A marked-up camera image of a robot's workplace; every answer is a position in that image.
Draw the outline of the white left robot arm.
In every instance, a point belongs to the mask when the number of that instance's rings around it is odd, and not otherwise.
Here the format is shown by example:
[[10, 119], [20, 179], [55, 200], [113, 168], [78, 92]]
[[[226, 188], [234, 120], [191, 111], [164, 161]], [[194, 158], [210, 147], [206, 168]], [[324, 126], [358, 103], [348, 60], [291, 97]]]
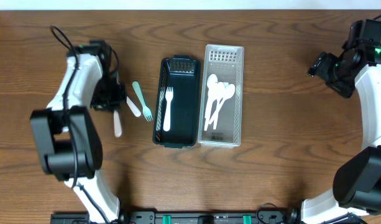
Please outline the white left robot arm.
[[67, 53], [67, 70], [53, 100], [34, 110], [30, 125], [42, 170], [71, 187], [86, 212], [54, 213], [51, 223], [129, 223], [101, 172], [103, 147], [89, 110], [112, 112], [114, 132], [122, 133], [119, 120], [126, 89], [118, 70], [111, 70], [115, 52], [103, 40]]

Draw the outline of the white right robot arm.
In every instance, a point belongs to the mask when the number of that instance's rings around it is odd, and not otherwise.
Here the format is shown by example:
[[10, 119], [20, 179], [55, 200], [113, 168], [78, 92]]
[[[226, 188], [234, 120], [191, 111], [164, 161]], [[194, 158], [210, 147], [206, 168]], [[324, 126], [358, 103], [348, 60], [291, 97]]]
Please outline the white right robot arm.
[[345, 98], [358, 92], [362, 149], [336, 172], [333, 186], [302, 202], [302, 223], [339, 223], [350, 217], [381, 214], [381, 47], [360, 45], [340, 57], [322, 52], [310, 67]]

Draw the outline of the white thick-handled spoon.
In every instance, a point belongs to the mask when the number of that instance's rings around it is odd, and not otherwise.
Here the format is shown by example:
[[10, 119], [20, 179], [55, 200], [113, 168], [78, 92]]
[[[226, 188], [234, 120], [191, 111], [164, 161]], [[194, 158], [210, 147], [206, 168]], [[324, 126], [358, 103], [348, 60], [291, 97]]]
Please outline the white thick-handled spoon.
[[114, 122], [114, 135], [116, 138], [119, 138], [122, 135], [122, 125], [121, 125], [121, 119], [120, 119], [120, 114], [118, 110], [114, 110], [113, 112], [113, 122]]

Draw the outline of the white thin spoon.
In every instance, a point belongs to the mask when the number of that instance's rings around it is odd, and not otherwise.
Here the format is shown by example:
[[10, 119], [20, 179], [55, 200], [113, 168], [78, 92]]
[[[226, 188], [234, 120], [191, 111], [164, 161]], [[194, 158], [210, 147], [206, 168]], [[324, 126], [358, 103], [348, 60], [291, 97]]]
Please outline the white thin spoon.
[[[206, 104], [206, 110], [204, 113], [204, 130], [208, 129], [211, 123], [215, 123], [219, 117], [219, 111], [222, 108], [224, 102], [227, 100], [227, 92], [231, 92], [231, 85], [225, 82], [217, 82], [210, 84], [208, 90], [208, 99]], [[217, 106], [213, 114], [211, 114], [213, 102], [217, 101]]]
[[218, 91], [218, 100], [217, 100], [217, 107], [215, 109], [215, 112], [213, 113], [212, 117], [209, 120], [209, 124], [213, 123], [213, 129], [217, 128], [218, 125], [218, 118], [219, 118], [219, 112], [221, 108], [223, 107], [223, 104], [226, 100], [230, 99], [234, 93], [235, 93], [235, 85], [234, 84], [228, 84], [219, 82], [219, 91]]
[[207, 79], [207, 87], [208, 87], [208, 99], [206, 103], [206, 109], [204, 113], [205, 123], [204, 123], [204, 131], [207, 131], [209, 126], [209, 120], [211, 117], [211, 110], [213, 102], [216, 100], [218, 95], [218, 78], [215, 74], [211, 74]]

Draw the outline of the white fork long handle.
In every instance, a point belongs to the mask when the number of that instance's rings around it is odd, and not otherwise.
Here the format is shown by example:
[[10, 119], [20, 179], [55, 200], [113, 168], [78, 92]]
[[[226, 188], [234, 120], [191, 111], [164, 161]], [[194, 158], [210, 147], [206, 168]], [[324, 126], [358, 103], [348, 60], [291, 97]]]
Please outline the white fork long handle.
[[134, 102], [128, 96], [126, 97], [126, 103], [127, 103], [129, 109], [131, 110], [131, 112], [133, 113], [133, 115], [135, 117], [141, 116], [142, 113], [140, 112], [138, 107], [134, 104]]

